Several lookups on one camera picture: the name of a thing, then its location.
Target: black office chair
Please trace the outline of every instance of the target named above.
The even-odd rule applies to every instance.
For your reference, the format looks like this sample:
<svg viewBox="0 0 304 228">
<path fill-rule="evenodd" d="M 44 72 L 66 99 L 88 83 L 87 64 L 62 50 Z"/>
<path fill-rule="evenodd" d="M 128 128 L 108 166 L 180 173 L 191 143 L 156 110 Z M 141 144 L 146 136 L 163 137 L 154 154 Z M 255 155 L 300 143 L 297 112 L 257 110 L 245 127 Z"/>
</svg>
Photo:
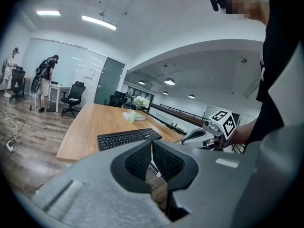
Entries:
<svg viewBox="0 0 304 228">
<path fill-rule="evenodd" d="M 76 105 L 79 105 L 81 103 L 82 93 L 86 89 L 86 87 L 84 85 L 85 85 L 84 83 L 76 81 L 75 84 L 72 85 L 71 91 L 70 91 L 69 95 L 67 96 L 67 98 L 65 97 L 67 92 L 62 91 L 63 98 L 61 98 L 61 101 L 63 101 L 64 103 L 67 103 L 69 106 L 68 106 L 68 108 L 62 109 L 61 116 L 63 116 L 64 113 L 71 112 L 72 115 L 74 116 L 74 118 L 76 117 L 74 112 L 79 112 L 79 110 L 77 110 L 77 108 L 76 108 Z"/>
<path fill-rule="evenodd" d="M 114 107 L 122 107 L 127 102 L 127 97 L 125 93 L 115 91 L 114 95 L 110 96 L 109 104 L 107 104 L 107 100 L 104 99 L 104 105 L 114 106 Z"/>
<path fill-rule="evenodd" d="M 25 71 L 22 67 L 18 66 L 11 71 L 11 74 L 12 80 L 10 84 L 10 89 L 14 92 L 14 94 L 10 97 L 9 102 L 11 102 L 13 98 L 15 98 L 18 102 L 21 98 L 25 100 L 24 96 L 19 95 L 19 92 L 23 90 L 23 78 L 25 75 Z"/>
</svg>

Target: white cable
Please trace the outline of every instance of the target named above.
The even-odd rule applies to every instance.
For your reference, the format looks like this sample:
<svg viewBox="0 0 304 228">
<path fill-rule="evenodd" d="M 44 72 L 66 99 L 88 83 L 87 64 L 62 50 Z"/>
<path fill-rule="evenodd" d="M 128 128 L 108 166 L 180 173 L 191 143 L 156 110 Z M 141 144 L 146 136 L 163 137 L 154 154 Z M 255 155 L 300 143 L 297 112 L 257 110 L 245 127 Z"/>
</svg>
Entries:
<svg viewBox="0 0 304 228">
<path fill-rule="evenodd" d="M 14 136 L 15 136 L 14 139 L 13 139 L 12 141 L 16 141 L 17 133 L 18 133 L 18 126 L 17 126 L 17 124 L 16 124 L 13 120 L 11 120 L 11 119 L 9 118 L 9 116 L 6 114 L 5 111 L 3 111 L 2 109 L 0 109 L 0 111 L 2 111 L 2 112 L 6 115 L 6 118 L 3 118 L 3 116 L 1 115 L 1 118 L 2 118 L 3 121 L 15 125 L 15 127 L 14 127 L 14 128 L 11 128 L 10 130 L 12 130 L 12 131 L 14 132 Z"/>
</svg>

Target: man in black shirt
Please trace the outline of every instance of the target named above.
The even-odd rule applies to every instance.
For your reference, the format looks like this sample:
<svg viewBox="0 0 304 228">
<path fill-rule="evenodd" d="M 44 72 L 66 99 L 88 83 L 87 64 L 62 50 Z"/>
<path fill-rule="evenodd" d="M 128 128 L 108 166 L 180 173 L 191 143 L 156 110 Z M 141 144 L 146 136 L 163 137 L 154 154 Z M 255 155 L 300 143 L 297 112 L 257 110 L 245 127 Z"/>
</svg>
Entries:
<svg viewBox="0 0 304 228">
<path fill-rule="evenodd" d="M 49 84 L 52 81 L 52 74 L 53 69 L 55 68 L 55 64 L 58 63 L 58 55 L 54 55 L 52 57 L 48 57 L 46 59 L 47 61 L 47 71 L 43 77 L 41 77 L 41 82 L 39 85 L 39 89 L 37 91 L 38 99 L 37 99 L 37 105 L 39 107 L 39 112 L 44 111 L 44 107 L 41 107 L 41 95 L 44 96 L 44 102 L 46 104 L 47 112 L 55 112 L 54 109 L 50 108 L 49 101 L 48 101 L 48 92 L 49 92 Z"/>
<path fill-rule="evenodd" d="M 244 18 L 258 20 L 266 26 L 257 95 L 257 100 L 263 103 L 261 112 L 256 120 L 237 128 L 228 139 L 227 146 L 260 141 L 284 125 L 268 90 L 284 70 L 299 42 L 299 24 L 292 23 L 292 8 L 288 7 L 295 6 L 291 2 L 292 0 L 217 0 L 227 14 L 242 14 Z"/>
</svg>

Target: wooden floor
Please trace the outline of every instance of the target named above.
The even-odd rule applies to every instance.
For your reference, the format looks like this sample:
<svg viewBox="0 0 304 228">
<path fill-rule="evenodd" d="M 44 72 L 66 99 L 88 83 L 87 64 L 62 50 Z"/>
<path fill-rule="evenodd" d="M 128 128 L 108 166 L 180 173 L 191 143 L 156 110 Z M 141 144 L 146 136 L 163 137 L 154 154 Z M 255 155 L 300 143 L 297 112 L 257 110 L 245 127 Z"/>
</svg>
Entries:
<svg viewBox="0 0 304 228">
<path fill-rule="evenodd" d="M 13 125 L 0 119 L 1 170 L 14 190 L 31 198 L 40 185 L 67 168 L 65 163 L 57 161 L 56 153 L 73 122 L 73 117 L 70 113 L 64 117 L 60 113 L 39 113 L 35 107 L 29 115 L 29 107 L 29 95 L 26 95 L 25 101 L 12 101 L 10 104 L 9 99 L 4 98 L 3 92 L 0 92 L 0 109 L 16 122 L 18 129 L 28 117 L 22 131 L 18 133 L 17 142 L 14 144 L 17 150 L 14 153 L 10 153 L 4 146 L 13 135 L 10 130 Z M 59 104 L 59 112 L 63 107 L 63 104 Z M 167 184 L 156 177 L 152 168 L 148 169 L 146 179 L 152 186 L 154 201 L 165 209 Z"/>
</svg>

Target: ceiling sprinkler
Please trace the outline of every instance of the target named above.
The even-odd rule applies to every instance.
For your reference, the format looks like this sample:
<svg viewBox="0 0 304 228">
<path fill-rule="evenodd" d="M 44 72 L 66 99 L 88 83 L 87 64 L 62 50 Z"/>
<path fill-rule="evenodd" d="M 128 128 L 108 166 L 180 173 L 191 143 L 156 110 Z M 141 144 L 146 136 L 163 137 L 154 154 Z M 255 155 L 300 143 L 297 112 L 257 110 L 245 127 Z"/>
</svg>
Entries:
<svg viewBox="0 0 304 228">
<path fill-rule="evenodd" d="M 246 63 L 246 62 L 247 62 L 247 59 L 246 59 L 246 58 L 241 57 L 241 63 Z"/>
</svg>

